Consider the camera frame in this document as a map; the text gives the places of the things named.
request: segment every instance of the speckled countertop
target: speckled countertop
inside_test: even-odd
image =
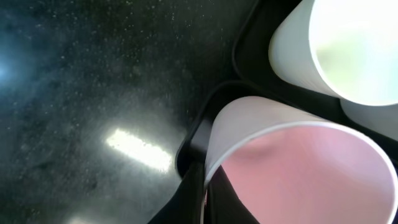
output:
[[[147,223],[253,1],[0,1],[0,223]]]

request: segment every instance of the paper cup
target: paper cup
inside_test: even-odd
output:
[[[398,141],[398,105],[364,106],[341,100],[341,107],[355,123]]]
[[[397,209],[397,175],[375,142],[266,98],[240,98],[216,117],[206,186],[221,165],[260,223],[390,224]]]
[[[286,82],[370,106],[398,103],[396,0],[303,0],[274,33]]]

